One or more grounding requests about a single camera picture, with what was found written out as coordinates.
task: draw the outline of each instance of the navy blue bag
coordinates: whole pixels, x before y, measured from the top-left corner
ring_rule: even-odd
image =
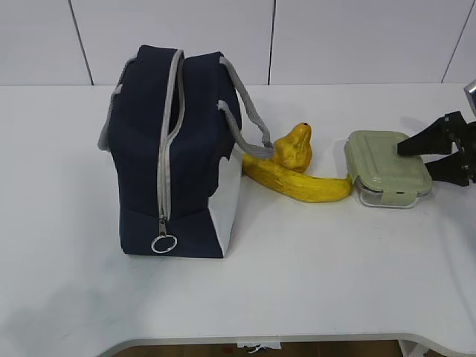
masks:
[[[263,132],[241,136],[236,90]],[[270,158],[269,132],[233,66],[219,52],[143,45],[111,96],[98,146],[118,173],[126,254],[224,257],[239,193],[242,151]]]

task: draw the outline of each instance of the white wall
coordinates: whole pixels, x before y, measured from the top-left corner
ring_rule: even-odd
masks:
[[[0,0],[0,85],[90,84],[66,0]]]
[[[143,43],[222,51],[247,84],[476,77],[476,8],[458,42],[475,0],[71,1],[95,84]],[[68,0],[0,0],[0,85],[89,83]]]
[[[468,83],[476,78],[476,7],[473,7],[468,23],[454,52],[453,60],[445,76],[445,83]]]
[[[116,84],[142,44],[221,51],[248,84],[268,81],[272,0],[73,0],[91,73]]]
[[[277,0],[271,84],[439,83],[473,0]]]

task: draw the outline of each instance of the plastic fruit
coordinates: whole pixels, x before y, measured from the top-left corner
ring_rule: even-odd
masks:
[[[302,174],[311,161],[311,127],[298,124],[274,144],[272,159],[243,156],[245,174],[274,191],[304,202],[333,202],[350,195],[352,182],[347,178],[319,178]]]
[[[274,142],[272,161],[286,169],[303,173],[311,163],[311,126],[300,123],[285,137]]]

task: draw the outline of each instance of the bag handle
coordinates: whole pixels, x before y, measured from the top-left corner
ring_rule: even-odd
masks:
[[[261,142],[263,143],[263,147],[259,147],[257,145],[253,145],[248,143],[241,134],[241,131],[237,125],[237,121],[233,116],[228,104],[224,100],[218,101],[218,110],[221,110],[225,113],[225,118],[228,123],[228,127],[230,128],[231,134],[235,139],[238,146],[247,154],[254,156],[256,158],[271,158],[274,154],[274,147],[271,139],[269,137],[269,130],[266,124],[264,124],[263,119],[258,115],[256,108],[254,108],[253,101],[246,91],[243,82],[238,76],[237,71],[233,67],[230,61],[228,61],[224,57],[220,57],[220,64],[224,65],[227,69],[228,74],[231,78],[231,82],[233,83],[235,89],[238,91],[243,104],[245,105],[246,114],[248,118],[251,120],[252,123],[256,124],[260,131],[262,132],[263,136],[261,138]]]
[[[104,126],[101,129],[101,133],[99,135],[99,140],[97,141],[97,147],[99,148],[99,150],[107,151],[107,152],[111,151],[110,148],[109,148],[108,131],[109,131],[109,121],[111,120],[112,107],[114,106],[114,99],[115,99],[116,95],[120,94],[120,90],[122,89],[122,83],[121,82],[122,82],[122,79],[124,77],[124,74],[126,73],[126,69],[129,66],[129,64],[131,64],[132,62],[135,61],[135,58],[136,58],[136,56],[134,56],[133,58],[130,58],[126,62],[122,72],[120,73],[120,77],[119,77],[119,80],[118,80],[118,85],[116,86],[116,89],[111,94],[111,100],[109,101],[109,109],[107,111],[106,122],[104,123]]]

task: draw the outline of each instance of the wall seam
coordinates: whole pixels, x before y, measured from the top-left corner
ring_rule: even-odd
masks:
[[[448,65],[446,66],[445,73],[443,73],[443,77],[441,78],[441,83],[445,81],[446,75],[449,71],[449,67],[451,65],[451,62],[453,61],[454,54],[456,54],[456,50],[458,48],[458,45],[460,44],[461,37],[463,37],[464,30],[466,29],[466,25],[468,24],[469,17],[471,16],[471,13],[473,11],[473,7],[475,7],[475,2],[476,0],[473,0],[473,3],[471,4],[471,7],[469,8],[468,16],[466,17],[463,28],[461,29],[460,35],[458,36],[458,40],[456,41],[456,45],[454,46],[453,52],[451,53],[451,57],[449,58],[449,62],[448,62]]]
[[[92,80],[91,69],[89,68],[88,58],[86,57],[86,51],[84,50],[83,40],[81,39],[80,29],[77,26],[76,15],[74,14],[73,4],[71,3],[71,0],[68,0],[68,5],[69,5],[69,10],[71,11],[71,17],[73,18],[74,28],[76,29],[77,39],[80,43],[81,53],[83,54],[84,64],[86,65],[86,70],[88,71],[89,81],[91,82],[91,85],[93,86],[94,81]]]
[[[269,44],[268,86],[271,82],[271,61],[273,59],[274,19],[275,19],[275,17],[276,17],[276,0],[273,0],[273,14],[272,14],[272,21],[271,21],[271,43]]]

